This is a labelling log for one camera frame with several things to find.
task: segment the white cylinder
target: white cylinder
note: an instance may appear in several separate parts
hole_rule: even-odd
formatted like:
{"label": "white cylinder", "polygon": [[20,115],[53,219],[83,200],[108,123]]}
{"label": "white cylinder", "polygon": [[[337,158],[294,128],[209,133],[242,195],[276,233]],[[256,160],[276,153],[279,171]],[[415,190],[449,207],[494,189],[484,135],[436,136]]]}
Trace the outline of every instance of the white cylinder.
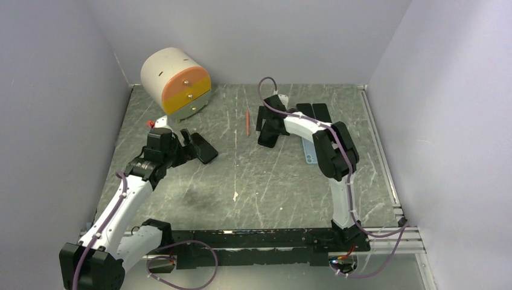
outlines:
{"label": "white cylinder", "polygon": [[144,62],[141,81],[168,115],[211,90],[210,75],[205,68],[173,47],[157,51]]}

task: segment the marble surface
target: marble surface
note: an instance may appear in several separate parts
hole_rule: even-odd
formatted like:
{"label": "marble surface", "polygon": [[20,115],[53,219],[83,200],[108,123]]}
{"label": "marble surface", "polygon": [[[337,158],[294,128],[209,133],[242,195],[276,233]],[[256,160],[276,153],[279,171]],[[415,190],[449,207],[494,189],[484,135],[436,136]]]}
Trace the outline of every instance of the marble surface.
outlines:
{"label": "marble surface", "polygon": [[[263,92],[270,96],[272,87],[264,85]],[[360,155],[354,182],[360,219],[366,227],[396,226],[385,174],[356,86],[280,85],[279,93],[289,96],[289,107],[326,103],[333,121],[347,124]],[[273,149],[257,144],[255,121],[260,105],[256,85],[213,87],[209,104],[173,129],[200,133],[219,156],[208,165],[193,160],[169,169],[130,224],[154,218],[170,222],[175,230],[329,227],[333,207],[327,179],[318,166],[306,163],[300,137],[279,137]],[[249,137],[247,110],[251,113]],[[135,86],[97,216],[120,183],[115,171],[123,169],[146,144],[146,122],[161,116],[161,108],[143,87]]]}

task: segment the pencil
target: pencil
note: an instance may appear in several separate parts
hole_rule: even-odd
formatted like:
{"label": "pencil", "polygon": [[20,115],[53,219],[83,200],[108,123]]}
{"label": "pencil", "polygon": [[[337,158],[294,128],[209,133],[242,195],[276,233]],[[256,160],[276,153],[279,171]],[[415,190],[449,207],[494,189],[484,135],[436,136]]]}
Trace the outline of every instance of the pencil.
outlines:
{"label": "pencil", "polygon": [[249,128],[249,110],[247,110],[247,113],[245,113],[245,126],[247,131],[247,136],[251,134],[251,128]]}

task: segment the wall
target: wall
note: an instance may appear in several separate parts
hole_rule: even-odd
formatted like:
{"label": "wall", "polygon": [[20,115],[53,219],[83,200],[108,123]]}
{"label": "wall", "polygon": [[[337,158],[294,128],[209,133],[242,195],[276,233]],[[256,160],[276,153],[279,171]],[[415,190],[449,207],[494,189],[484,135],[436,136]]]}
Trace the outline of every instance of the wall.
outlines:
{"label": "wall", "polygon": [[216,83],[366,84],[411,0],[88,0],[130,83],[182,48]]}
{"label": "wall", "polygon": [[0,2],[0,88],[1,288],[61,289],[130,88],[79,0]]}
{"label": "wall", "polygon": [[440,289],[512,288],[512,2],[411,3],[369,83]]}

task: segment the purple cable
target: purple cable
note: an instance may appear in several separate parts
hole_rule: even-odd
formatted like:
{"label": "purple cable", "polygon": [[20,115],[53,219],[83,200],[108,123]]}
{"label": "purple cable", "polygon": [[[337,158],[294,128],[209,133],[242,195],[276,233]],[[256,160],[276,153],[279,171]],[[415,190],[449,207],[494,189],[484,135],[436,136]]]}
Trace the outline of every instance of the purple cable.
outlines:
{"label": "purple cable", "polygon": [[273,112],[276,112],[278,114],[283,114],[283,115],[286,115],[286,116],[291,116],[291,117],[295,117],[295,118],[302,118],[302,119],[306,119],[308,121],[311,121],[313,123],[316,123],[316,124],[319,124],[320,127],[323,127],[323,128],[326,128],[328,129],[332,136],[334,137],[334,140],[336,142],[336,145],[338,145],[338,148],[339,148],[339,151],[341,153],[341,155],[343,156],[343,159],[345,160],[347,166],[348,166],[348,175],[347,175],[347,190],[348,190],[348,199],[349,199],[349,207],[350,207],[350,216],[352,217],[352,220],[354,221],[354,223],[356,224],[356,226],[365,234],[371,236],[371,237],[389,237],[389,236],[392,236],[394,234],[397,234],[397,233],[400,233],[402,232],[406,227],[408,227],[409,225],[408,224],[405,224],[403,227],[399,228],[398,230],[396,231],[392,231],[390,233],[387,233],[387,234],[380,234],[380,235],[376,235],[376,234],[373,234],[373,233],[370,233],[369,231],[365,230],[358,222],[357,222],[357,219],[356,219],[356,216],[354,215],[354,205],[353,205],[353,194],[352,194],[352,186],[350,185],[350,178],[352,177],[352,174],[354,173],[353,169],[352,169],[352,163],[350,163],[350,160],[348,159],[348,156],[347,156],[347,153],[345,152],[345,150],[343,149],[343,146],[341,146],[341,142],[339,141],[339,138],[338,138],[338,135],[336,134],[336,132],[334,131],[334,129],[329,126],[329,125],[326,125],[326,124],[323,124],[323,123],[320,123],[317,119],[314,119],[314,118],[311,118],[311,117],[308,117],[306,115],[296,115],[296,114],[293,114],[293,113],[288,113],[288,112],[283,112],[283,111],[279,111],[277,109],[274,109],[272,108],[270,105],[268,105],[265,100],[263,99],[263,96],[261,94],[261,84],[265,81],[265,80],[271,80],[272,83],[274,83],[274,91],[277,91],[277,83],[275,82],[275,80],[272,78],[272,77],[264,77],[260,80],[260,82],[258,83],[258,96],[260,97],[260,100],[263,102],[263,105],[265,107],[267,107],[267,109],[273,111]]}
{"label": "purple cable", "polygon": [[283,111],[280,111],[280,110],[277,110],[277,109],[274,109],[272,108],[270,105],[268,105],[265,100],[263,99],[263,95],[261,94],[261,84],[265,81],[265,80],[271,80],[272,83],[274,83],[274,91],[277,92],[277,83],[275,82],[274,78],[272,77],[264,77],[260,80],[260,82],[258,83],[258,96],[260,97],[260,100],[263,102],[263,105],[265,107],[267,107],[267,109],[273,111],[273,112],[276,112],[278,114],[283,114],[283,115],[286,115],[286,116],[291,116],[291,117],[295,117],[295,118],[303,118],[303,119],[306,119],[308,121],[311,121],[313,123],[316,123],[318,124],[320,127],[323,127],[323,128],[326,128],[328,129],[332,136],[334,137],[334,140],[336,142],[336,145],[338,145],[338,148],[339,148],[339,151],[341,153],[341,155],[343,156],[343,159],[345,160],[347,166],[348,166],[348,175],[347,175],[347,192],[348,192],[348,200],[349,200],[349,207],[350,207],[350,216],[352,217],[352,220],[354,221],[354,223],[356,224],[356,226],[359,228],[360,231],[362,231],[363,233],[371,236],[371,237],[376,237],[376,238],[381,238],[381,237],[389,237],[389,236],[392,236],[394,234],[397,234],[397,233],[400,233],[399,236],[398,236],[398,239],[397,239],[397,242],[395,244],[395,247],[393,248],[393,250],[391,251],[391,254],[388,256],[388,258],[386,259],[386,261],[380,266],[380,268],[373,272],[373,273],[370,273],[370,274],[367,274],[367,275],[356,275],[356,276],[353,276],[353,275],[349,275],[347,277],[351,277],[351,278],[355,278],[355,279],[364,279],[364,278],[369,278],[369,277],[372,277],[374,275],[377,275],[380,271],[382,271],[382,269],[389,263],[389,261],[391,261],[391,259],[393,258],[397,248],[398,248],[398,244],[400,243],[400,240],[402,239],[402,235],[405,231],[405,228],[409,226],[409,223],[405,223],[404,226],[402,226],[401,228],[399,228],[398,230],[396,231],[392,231],[390,233],[387,233],[387,234],[373,234],[367,230],[365,230],[358,222],[357,222],[357,219],[356,219],[356,216],[354,215],[354,205],[353,205],[353,194],[352,194],[352,186],[351,186],[351,182],[350,182],[350,178],[352,177],[352,174],[354,173],[353,169],[352,169],[352,163],[350,163],[350,160],[348,159],[348,156],[347,156],[347,153],[345,152],[345,150],[343,149],[343,146],[341,146],[341,142],[339,141],[339,138],[336,134],[336,132],[334,131],[333,128],[331,128],[331,126],[329,125],[326,125],[326,124],[323,124],[323,123],[320,123],[318,120],[314,119],[314,118],[311,118],[311,117],[308,117],[306,115],[296,115],[296,114],[293,114],[293,113],[288,113],[288,112],[283,112]]}
{"label": "purple cable", "polygon": [[[121,178],[123,182],[123,192],[119,195],[119,200],[117,200],[117,203],[114,205],[114,208],[109,213],[107,218],[103,221],[103,223],[98,228],[98,231],[96,233],[103,232],[103,230],[107,227],[107,224],[110,222],[110,220],[114,217],[115,213],[121,206],[121,203],[123,202],[123,193],[126,193],[126,190],[128,189],[128,181],[126,180],[126,176],[124,176],[123,172],[116,172],[115,175],[119,178]],[[85,250],[82,253],[82,256],[80,256],[80,260],[78,261],[77,267],[75,269],[75,273],[73,274],[73,284],[71,286],[72,290],[78,290],[78,278],[80,277],[80,270],[82,269],[83,262],[85,261],[85,257],[87,256],[87,253],[89,250],[91,250],[94,243],[98,240],[98,237],[96,235],[93,235],[91,238],[91,241],[85,248]]]}
{"label": "purple cable", "polygon": [[197,288],[183,288],[183,287],[180,287],[178,285],[174,285],[160,277],[158,277],[157,275],[154,275],[153,273],[150,272],[149,270],[149,266],[151,264],[152,261],[154,260],[158,260],[158,259],[168,259],[168,260],[173,260],[172,257],[167,257],[167,256],[158,256],[158,257],[154,257],[154,258],[151,258],[149,261],[147,261],[146,263],[146,270],[147,270],[147,273],[148,273],[148,277],[151,277],[157,281],[160,281],[162,282],[163,284],[166,284],[167,286],[171,286],[171,287],[174,287],[178,290],[200,290],[200,289],[203,289],[205,288],[206,286],[208,286],[212,281],[213,281],[213,278],[215,278],[215,275],[217,275],[217,270],[219,269],[219,260],[217,258],[217,254],[215,253],[215,251],[207,244],[203,243],[203,242],[200,242],[198,240],[185,240],[183,242],[178,242],[178,243],[173,243],[171,245],[167,245],[167,246],[162,246],[160,248],[157,248],[157,249],[154,249],[154,251],[160,251],[160,250],[164,250],[164,249],[169,249],[169,248],[172,248],[172,247],[175,247],[175,246],[179,246],[179,245],[183,245],[185,243],[198,243],[199,245],[203,245],[205,248],[209,249],[209,251],[213,254],[213,259],[215,259],[215,270],[213,271],[213,275],[211,276],[211,278],[201,287],[197,287]]}

